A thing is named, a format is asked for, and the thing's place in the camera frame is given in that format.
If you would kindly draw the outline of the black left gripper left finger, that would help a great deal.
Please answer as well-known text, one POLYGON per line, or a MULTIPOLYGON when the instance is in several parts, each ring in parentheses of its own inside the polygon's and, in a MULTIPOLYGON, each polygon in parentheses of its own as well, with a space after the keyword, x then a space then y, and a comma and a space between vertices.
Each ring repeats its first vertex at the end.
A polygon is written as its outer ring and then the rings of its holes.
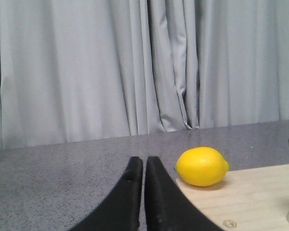
POLYGON ((142 193, 143 161, 131 157, 108 196, 73 231, 136 231, 142 193))

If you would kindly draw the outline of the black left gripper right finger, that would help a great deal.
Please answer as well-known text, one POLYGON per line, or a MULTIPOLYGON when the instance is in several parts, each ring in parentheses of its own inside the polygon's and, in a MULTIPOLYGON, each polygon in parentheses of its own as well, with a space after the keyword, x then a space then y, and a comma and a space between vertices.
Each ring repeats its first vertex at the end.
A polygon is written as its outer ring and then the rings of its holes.
POLYGON ((157 156, 146 163, 144 207, 148 231, 220 231, 184 196, 157 156))

